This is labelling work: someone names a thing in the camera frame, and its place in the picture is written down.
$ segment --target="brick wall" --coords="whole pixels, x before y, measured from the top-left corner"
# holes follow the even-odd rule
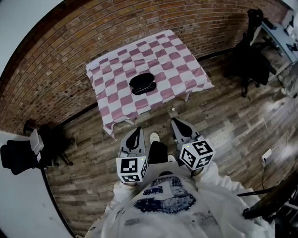
[[[96,102],[85,65],[139,38],[171,29],[195,57],[234,47],[247,10],[281,21],[279,0],[65,1],[25,37],[0,80],[0,130],[58,124]]]

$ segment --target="table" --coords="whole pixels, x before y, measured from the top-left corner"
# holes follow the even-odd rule
[[[213,87],[206,72],[182,41],[167,30],[109,52],[86,66],[95,91],[103,129],[112,137],[113,125],[129,121],[181,94]],[[156,89],[134,95],[130,80],[152,73]]]
[[[296,63],[298,60],[298,52],[296,51],[290,51],[288,46],[286,44],[293,45],[294,39],[291,36],[288,36],[284,32],[284,28],[282,25],[275,23],[275,26],[277,27],[275,30],[271,30],[265,23],[262,22],[261,26],[259,26],[254,34],[252,43],[257,38],[260,30],[263,28],[269,36],[278,44],[284,55],[287,57],[287,62],[284,63],[276,72],[276,75],[271,75],[268,79],[268,81],[273,80],[275,77],[277,77],[287,66],[290,64]]]

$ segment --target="black bag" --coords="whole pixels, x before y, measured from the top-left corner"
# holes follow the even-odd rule
[[[154,75],[151,73],[143,73],[133,77],[129,83],[133,87],[132,93],[134,95],[141,95],[143,93],[151,92],[156,88]]]

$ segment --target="white wall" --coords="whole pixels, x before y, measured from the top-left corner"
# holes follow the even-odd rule
[[[62,0],[2,0],[0,2],[0,75],[27,33]]]
[[[0,131],[0,146],[9,139],[28,140]],[[41,171],[13,175],[0,162],[0,229],[7,238],[71,238],[45,187]]]

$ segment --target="blue desk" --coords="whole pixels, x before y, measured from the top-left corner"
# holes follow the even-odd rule
[[[291,36],[288,36],[284,33],[284,28],[280,24],[275,24],[275,25],[277,28],[275,30],[271,30],[265,23],[262,22],[262,25],[256,29],[253,40],[251,42],[251,45],[252,45],[252,43],[257,38],[260,30],[264,29],[269,34],[269,36],[276,42],[276,44],[279,46],[281,51],[284,53],[284,56],[287,58],[287,62],[284,63],[284,65],[282,65],[277,70],[276,75],[271,75],[268,81],[273,80],[287,66],[289,66],[290,64],[296,63],[296,61],[298,60],[298,51],[290,51],[288,46],[286,45],[286,44],[293,45],[295,40]]]

